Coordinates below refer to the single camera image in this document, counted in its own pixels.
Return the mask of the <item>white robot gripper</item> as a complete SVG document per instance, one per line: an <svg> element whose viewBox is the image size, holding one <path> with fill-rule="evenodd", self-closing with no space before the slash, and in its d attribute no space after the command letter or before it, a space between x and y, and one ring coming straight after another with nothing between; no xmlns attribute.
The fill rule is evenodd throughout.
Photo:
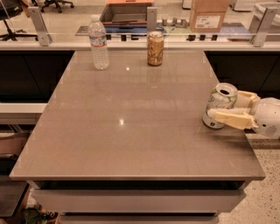
<svg viewBox="0 0 280 224"><path fill-rule="evenodd" d="M249 114L249 108L256 103L255 116ZM263 98L253 92L241 91L237 93L235 108L210 108L207 114L219 123L238 130L252 129L254 132L272 139L280 138L280 100Z"/></svg>

